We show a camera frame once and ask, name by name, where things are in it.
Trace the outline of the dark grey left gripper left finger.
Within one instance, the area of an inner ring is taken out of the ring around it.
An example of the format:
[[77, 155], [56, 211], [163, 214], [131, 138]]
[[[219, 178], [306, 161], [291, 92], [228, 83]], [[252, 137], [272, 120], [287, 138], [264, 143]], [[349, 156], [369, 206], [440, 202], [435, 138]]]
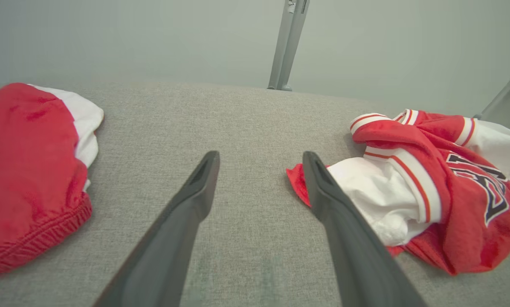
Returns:
[[94, 307], [179, 307], [195, 236], [212, 209], [219, 168], [219, 152], [207, 152]]

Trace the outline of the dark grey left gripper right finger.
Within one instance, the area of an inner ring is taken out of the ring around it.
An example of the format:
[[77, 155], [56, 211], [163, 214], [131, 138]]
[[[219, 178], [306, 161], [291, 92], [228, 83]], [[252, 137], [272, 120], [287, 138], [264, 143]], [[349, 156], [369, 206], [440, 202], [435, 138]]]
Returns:
[[342, 307], [427, 307], [315, 152], [302, 155], [312, 214], [325, 226]]

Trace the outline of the red white sports jersey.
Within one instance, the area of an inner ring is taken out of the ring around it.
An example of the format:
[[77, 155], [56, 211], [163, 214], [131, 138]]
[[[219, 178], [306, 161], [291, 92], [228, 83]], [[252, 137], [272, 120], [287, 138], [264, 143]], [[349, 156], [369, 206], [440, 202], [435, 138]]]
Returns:
[[361, 157], [328, 167], [388, 251], [450, 275], [486, 272], [510, 253], [510, 130], [406, 109], [349, 125]]

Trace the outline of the red shorts with white stripe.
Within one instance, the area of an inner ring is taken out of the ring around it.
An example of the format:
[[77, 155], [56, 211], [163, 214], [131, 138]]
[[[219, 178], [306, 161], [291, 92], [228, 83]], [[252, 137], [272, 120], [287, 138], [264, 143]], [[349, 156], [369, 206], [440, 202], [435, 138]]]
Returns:
[[0, 89], [0, 275], [62, 243], [90, 218], [88, 169], [104, 111], [77, 93]]

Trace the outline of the grey metal upright post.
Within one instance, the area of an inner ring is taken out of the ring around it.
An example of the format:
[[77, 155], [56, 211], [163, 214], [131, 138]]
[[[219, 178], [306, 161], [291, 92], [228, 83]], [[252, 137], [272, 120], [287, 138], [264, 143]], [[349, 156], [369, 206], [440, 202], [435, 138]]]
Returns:
[[311, 0], [284, 0], [268, 89], [292, 91], [288, 82], [310, 3]]

